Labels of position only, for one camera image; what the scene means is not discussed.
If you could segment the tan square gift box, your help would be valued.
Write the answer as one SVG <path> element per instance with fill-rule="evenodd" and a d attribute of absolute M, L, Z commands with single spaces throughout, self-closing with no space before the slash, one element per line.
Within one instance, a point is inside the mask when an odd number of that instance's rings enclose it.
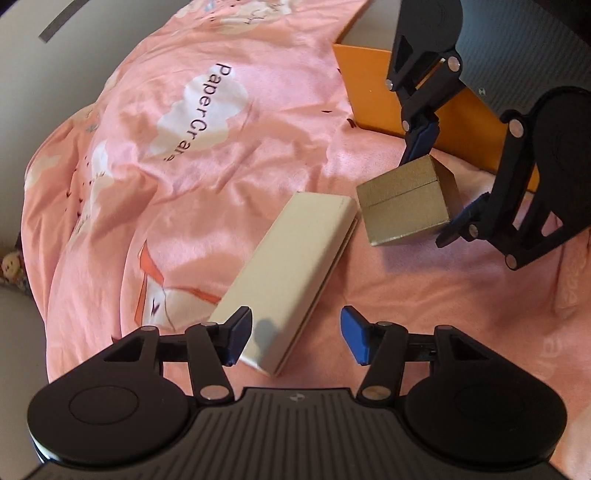
<path fill-rule="evenodd" d="M 431 155 L 363 182 L 356 195 L 374 247 L 429 237 L 463 209 L 454 174 Z"/>

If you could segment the long white box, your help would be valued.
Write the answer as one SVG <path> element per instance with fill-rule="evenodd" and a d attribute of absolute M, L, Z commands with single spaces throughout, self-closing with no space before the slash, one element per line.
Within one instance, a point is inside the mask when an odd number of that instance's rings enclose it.
<path fill-rule="evenodd" d="M 252 334 L 240 360 L 276 376 L 311 317 L 358 222 L 349 196 L 297 192 L 211 314 L 221 322 L 242 306 Z"/>

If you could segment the orange cardboard box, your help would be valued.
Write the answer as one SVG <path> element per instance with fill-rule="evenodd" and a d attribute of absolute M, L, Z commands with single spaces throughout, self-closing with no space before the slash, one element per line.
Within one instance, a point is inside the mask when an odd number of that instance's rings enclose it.
<path fill-rule="evenodd" d="M 430 121 L 435 147 L 495 172 L 505 128 L 534 99 L 522 70 L 533 1 L 370 1 L 334 45 L 361 127 L 393 135 Z"/>

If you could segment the pink printed duvet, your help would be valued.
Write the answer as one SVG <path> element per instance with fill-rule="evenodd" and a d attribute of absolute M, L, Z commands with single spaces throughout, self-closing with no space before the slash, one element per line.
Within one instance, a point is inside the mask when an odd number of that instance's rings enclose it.
<path fill-rule="evenodd" d="M 50 380 L 146 323 L 205 320 L 297 191 L 351 196 L 400 161 L 356 127 L 332 42 L 356 1 L 194 1 L 143 40 L 26 172 L 22 241 Z M 277 377 L 245 387 L 356 388 L 339 311 L 413 332 L 451 324 L 549 384 L 554 454 L 590 475 L 590 236 L 518 270 L 484 242 L 349 246 Z"/>

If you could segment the grey wall strip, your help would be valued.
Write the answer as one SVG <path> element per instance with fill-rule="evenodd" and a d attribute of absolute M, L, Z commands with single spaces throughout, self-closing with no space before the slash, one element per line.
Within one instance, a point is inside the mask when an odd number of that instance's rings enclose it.
<path fill-rule="evenodd" d="M 79 12 L 89 0 L 73 0 L 43 29 L 38 38 L 48 43 L 66 23 Z"/>

